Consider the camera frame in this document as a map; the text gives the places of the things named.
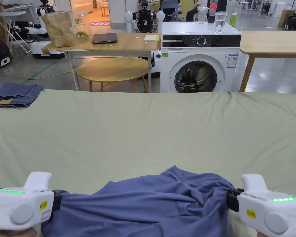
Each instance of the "glass of water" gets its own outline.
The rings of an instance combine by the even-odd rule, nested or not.
[[[197,8],[197,22],[205,23],[207,17],[208,8],[207,7],[198,7]]]
[[[222,32],[226,22],[228,13],[225,11],[218,11],[215,13],[215,32]]]

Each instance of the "green led light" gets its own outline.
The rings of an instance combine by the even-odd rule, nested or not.
[[[276,202],[276,203],[279,203],[279,202],[293,202],[295,200],[296,200],[296,198],[273,199],[273,201]]]
[[[0,190],[2,193],[25,193],[24,191]]]

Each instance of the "blue cloth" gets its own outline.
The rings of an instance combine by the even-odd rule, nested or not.
[[[42,223],[45,237],[224,237],[227,192],[218,174],[176,166],[160,175],[110,181],[93,195],[62,195],[59,211]]]
[[[0,107],[27,108],[42,90],[38,85],[6,83],[0,88]]]

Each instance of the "round wooden stool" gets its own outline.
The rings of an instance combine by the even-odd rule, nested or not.
[[[103,83],[131,80],[134,84],[134,91],[137,92],[136,79],[141,77],[145,92],[147,92],[144,78],[148,73],[147,65],[147,61],[139,57],[104,57],[82,64],[77,73],[89,81],[89,91],[92,91],[93,81],[100,82],[100,91],[103,91]]]

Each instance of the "laptop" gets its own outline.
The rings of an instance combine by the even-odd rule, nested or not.
[[[116,33],[93,35],[93,44],[117,43]]]

